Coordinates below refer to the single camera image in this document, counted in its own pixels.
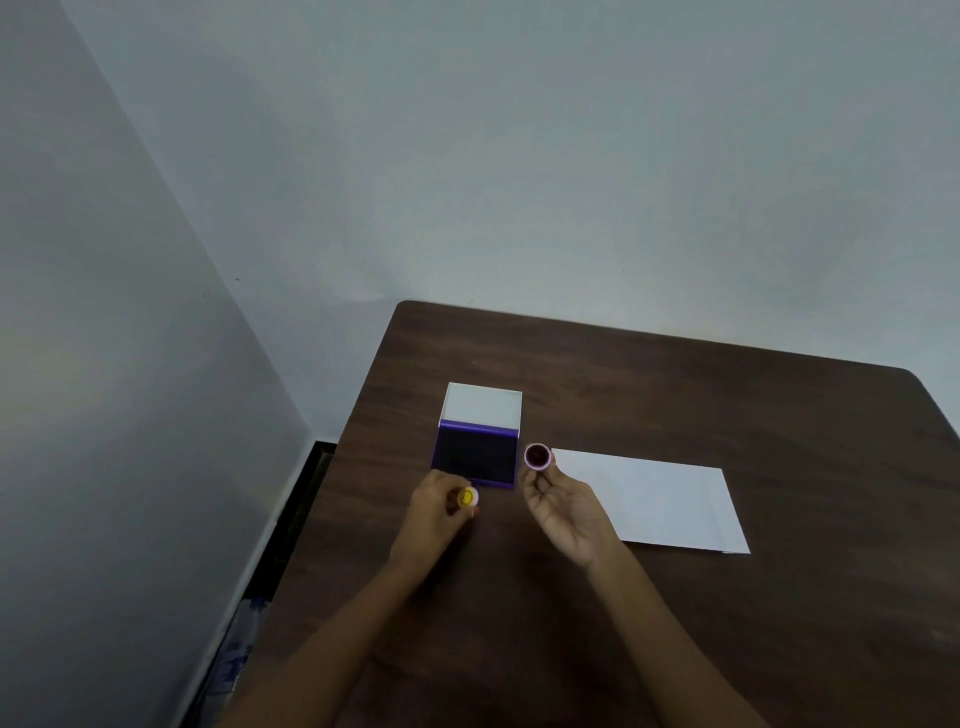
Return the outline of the blue plastic bag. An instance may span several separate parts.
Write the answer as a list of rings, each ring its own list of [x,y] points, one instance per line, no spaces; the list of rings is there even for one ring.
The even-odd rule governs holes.
[[[239,602],[212,663],[206,688],[209,696],[234,692],[270,605],[270,600],[261,596],[244,598]]]

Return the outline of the person's right hand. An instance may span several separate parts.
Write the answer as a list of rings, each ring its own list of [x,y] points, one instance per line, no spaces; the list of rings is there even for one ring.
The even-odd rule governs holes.
[[[593,488],[573,480],[574,495],[542,498],[542,472],[524,465],[519,471],[518,486],[548,540],[572,563],[593,575],[621,550],[622,543]]]

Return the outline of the white paper sheet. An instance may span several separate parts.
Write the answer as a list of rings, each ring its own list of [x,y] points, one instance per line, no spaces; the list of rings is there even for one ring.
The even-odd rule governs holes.
[[[723,471],[555,449],[558,468],[591,486],[624,542],[750,554]]]

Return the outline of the person's left hand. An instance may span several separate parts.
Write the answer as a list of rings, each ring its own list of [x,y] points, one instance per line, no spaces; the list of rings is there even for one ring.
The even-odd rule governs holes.
[[[434,492],[435,471],[430,470],[414,488],[401,527],[390,548],[388,567],[409,577],[424,577],[431,571],[454,538],[474,517],[441,514],[439,499]]]

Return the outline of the person's left forearm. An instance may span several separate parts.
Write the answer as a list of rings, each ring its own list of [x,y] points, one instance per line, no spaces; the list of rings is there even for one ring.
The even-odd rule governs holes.
[[[375,643],[444,551],[397,540],[387,564],[218,728],[330,728]]]

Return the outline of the person's right forearm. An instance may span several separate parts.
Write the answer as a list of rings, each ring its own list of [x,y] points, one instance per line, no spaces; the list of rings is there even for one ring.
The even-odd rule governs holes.
[[[770,728],[690,637],[621,540],[597,546],[585,572],[661,728]]]

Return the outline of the purple ink stamp pad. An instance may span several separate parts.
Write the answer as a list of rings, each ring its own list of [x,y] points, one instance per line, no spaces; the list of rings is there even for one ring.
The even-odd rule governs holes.
[[[450,382],[430,467],[476,487],[515,486],[522,428],[521,391]]]

